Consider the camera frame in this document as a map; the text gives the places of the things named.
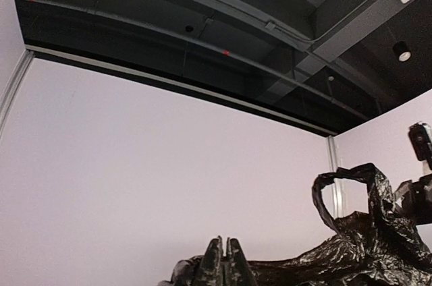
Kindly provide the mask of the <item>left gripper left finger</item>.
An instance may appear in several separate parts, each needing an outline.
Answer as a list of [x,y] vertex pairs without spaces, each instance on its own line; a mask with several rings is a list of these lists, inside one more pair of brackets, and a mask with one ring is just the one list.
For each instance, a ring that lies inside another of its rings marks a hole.
[[205,254],[203,255],[198,269],[194,275],[193,286],[221,286],[223,285],[223,244],[222,238],[213,238]]

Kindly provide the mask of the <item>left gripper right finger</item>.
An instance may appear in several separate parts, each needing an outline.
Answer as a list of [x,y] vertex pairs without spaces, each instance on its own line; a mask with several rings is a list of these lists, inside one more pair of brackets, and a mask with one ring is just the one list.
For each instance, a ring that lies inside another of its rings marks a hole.
[[248,261],[242,251],[240,242],[236,238],[227,241],[225,266],[225,284],[231,286],[256,286]]

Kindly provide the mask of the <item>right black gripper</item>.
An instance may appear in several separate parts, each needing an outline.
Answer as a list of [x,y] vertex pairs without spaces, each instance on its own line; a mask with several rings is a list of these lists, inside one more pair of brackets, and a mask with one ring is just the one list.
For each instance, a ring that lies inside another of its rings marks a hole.
[[431,224],[431,175],[402,182],[394,195],[399,213],[415,225]]

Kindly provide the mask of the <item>black plastic trash bag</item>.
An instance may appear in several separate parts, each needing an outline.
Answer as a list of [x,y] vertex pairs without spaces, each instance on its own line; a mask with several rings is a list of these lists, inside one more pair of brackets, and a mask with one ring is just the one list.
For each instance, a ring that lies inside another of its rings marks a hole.
[[[334,178],[365,184],[368,211],[331,216],[322,190]],[[247,260],[256,285],[430,285],[431,251],[418,225],[398,212],[395,191],[371,163],[319,175],[312,188],[313,203],[333,236],[295,258]],[[222,239],[222,244],[226,285],[227,240]],[[179,261],[168,284],[192,285],[203,255]]]

